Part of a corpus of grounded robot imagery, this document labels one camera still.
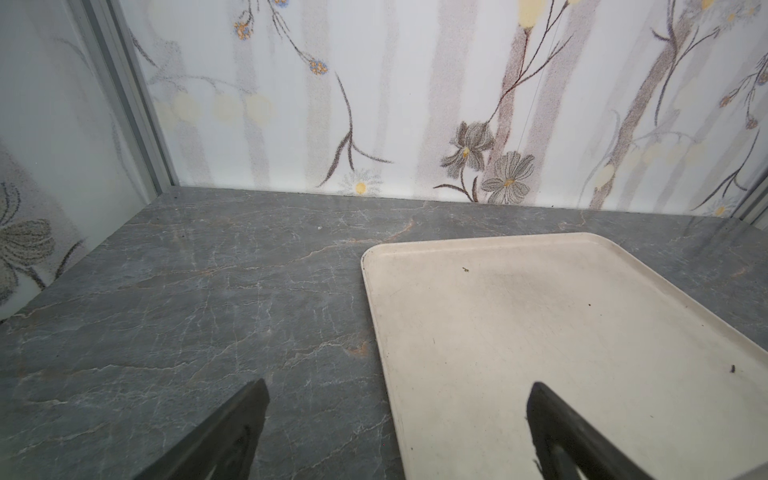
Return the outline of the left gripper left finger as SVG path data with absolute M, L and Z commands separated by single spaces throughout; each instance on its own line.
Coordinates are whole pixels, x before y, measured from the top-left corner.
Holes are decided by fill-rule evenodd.
M 247 383 L 137 477 L 247 479 L 269 403 L 263 379 Z

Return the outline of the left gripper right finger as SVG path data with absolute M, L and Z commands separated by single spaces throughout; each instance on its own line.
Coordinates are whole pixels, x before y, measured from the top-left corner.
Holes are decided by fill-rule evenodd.
M 526 414 L 543 478 L 650 477 L 546 384 L 532 385 Z

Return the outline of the beige plastic tray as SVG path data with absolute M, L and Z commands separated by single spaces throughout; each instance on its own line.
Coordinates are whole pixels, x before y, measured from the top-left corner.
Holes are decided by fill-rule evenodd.
M 765 350 L 604 237 L 383 244 L 361 268 L 410 479 L 537 478 L 537 382 L 654 478 L 767 460 Z

